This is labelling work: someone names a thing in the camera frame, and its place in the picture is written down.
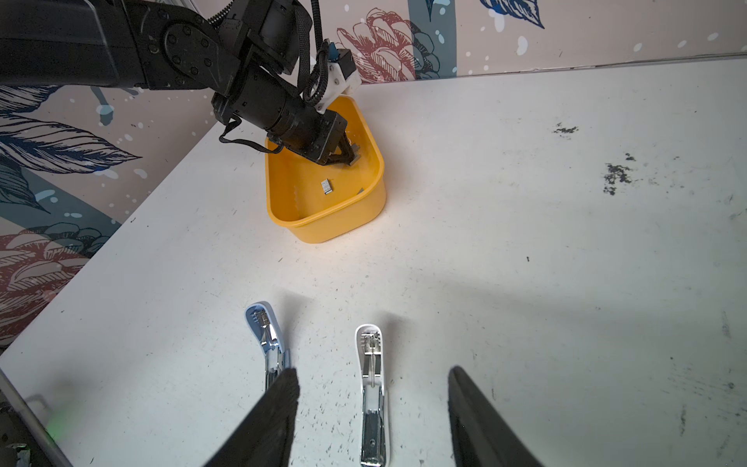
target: yellow plastic container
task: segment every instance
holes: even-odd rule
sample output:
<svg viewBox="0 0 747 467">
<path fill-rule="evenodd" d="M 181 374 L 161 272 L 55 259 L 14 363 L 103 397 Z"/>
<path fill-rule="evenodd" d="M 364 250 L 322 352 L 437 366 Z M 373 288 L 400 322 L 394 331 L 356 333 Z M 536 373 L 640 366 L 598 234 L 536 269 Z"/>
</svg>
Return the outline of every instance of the yellow plastic container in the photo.
<svg viewBox="0 0 747 467">
<path fill-rule="evenodd" d="M 347 120 L 347 137 L 360 147 L 352 167 L 320 166 L 287 149 L 264 159 L 267 213 L 274 223 L 310 244 L 373 220 L 386 202 L 384 159 L 358 105 L 349 96 L 340 96 L 329 108 Z M 325 179 L 332 186 L 330 194 L 322 189 Z"/>
</svg>

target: teal stripe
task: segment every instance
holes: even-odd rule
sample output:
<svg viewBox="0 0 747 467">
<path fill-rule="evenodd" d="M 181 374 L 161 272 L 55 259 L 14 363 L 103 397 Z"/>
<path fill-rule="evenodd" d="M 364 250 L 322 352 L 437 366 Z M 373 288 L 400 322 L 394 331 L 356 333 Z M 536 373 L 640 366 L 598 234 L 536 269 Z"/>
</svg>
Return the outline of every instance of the teal stripe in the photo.
<svg viewBox="0 0 747 467">
<path fill-rule="evenodd" d="M 410 22 L 428 34 L 433 42 L 433 54 L 438 57 L 440 63 L 438 77 L 450 78 L 456 76 L 456 0 L 436 1 L 441 3 L 433 3 L 430 15 L 426 0 L 407 0 L 407 6 Z"/>
<path fill-rule="evenodd" d="M 72 194 L 54 186 L 30 170 L 21 169 L 28 187 L 34 194 L 43 196 L 39 204 L 49 212 L 40 211 L 30 206 L 0 203 L 0 216 L 24 229 L 51 226 L 58 222 L 74 223 L 81 229 L 93 228 L 102 235 L 111 236 L 122 225 L 111 223 L 112 218 Z"/>
</svg>

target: robotic arm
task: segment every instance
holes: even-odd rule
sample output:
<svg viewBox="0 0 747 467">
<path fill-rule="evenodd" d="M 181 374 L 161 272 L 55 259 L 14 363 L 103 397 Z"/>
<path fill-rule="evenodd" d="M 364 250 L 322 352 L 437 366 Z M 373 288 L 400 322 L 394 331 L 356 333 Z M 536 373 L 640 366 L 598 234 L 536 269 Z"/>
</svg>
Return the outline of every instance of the robotic arm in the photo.
<svg viewBox="0 0 747 467">
<path fill-rule="evenodd" d="M 320 165 L 352 164 L 347 121 L 317 103 L 327 67 L 347 79 L 355 64 L 349 50 L 321 42 L 319 22 L 321 60 L 309 73 L 311 18 L 297 0 L 233 0 L 210 19 L 141 0 L 0 0 L 0 83 L 209 87 L 226 132 L 244 119 L 279 145 L 272 152 L 286 147 Z M 299 56 L 296 88 L 279 75 Z"/>
</svg>

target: wall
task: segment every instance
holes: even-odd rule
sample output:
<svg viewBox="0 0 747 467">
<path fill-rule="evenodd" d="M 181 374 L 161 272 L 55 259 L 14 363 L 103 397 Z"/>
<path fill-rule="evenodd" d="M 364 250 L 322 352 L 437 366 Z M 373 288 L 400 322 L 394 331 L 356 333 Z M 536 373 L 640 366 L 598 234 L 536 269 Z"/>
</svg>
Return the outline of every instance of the wall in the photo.
<svg viewBox="0 0 747 467">
<path fill-rule="evenodd" d="M 203 16 L 224 6 L 196 3 Z M 747 0 L 322 3 L 325 37 L 369 83 L 747 52 Z M 0 345 L 214 125 L 210 97 L 0 87 Z"/>
</svg>

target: table surface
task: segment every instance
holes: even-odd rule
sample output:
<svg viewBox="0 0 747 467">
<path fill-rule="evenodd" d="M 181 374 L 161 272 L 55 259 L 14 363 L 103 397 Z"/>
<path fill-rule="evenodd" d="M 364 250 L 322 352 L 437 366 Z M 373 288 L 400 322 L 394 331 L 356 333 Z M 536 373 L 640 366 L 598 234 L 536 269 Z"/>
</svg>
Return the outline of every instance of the table surface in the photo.
<svg viewBox="0 0 747 467">
<path fill-rule="evenodd" d="M 216 126 L 0 365 L 74 465 L 200 466 L 263 392 L 244 310 L 266 300 L 300 378 L 295 466 L 356 465 L 367 322 L 392 467 L 453 462 L 453 365 L 548 467 L 747 465 L 746 76 L 364 86 L 386 207 L 318 245 L 271 222 L 262 156 Z"/>
</svg>

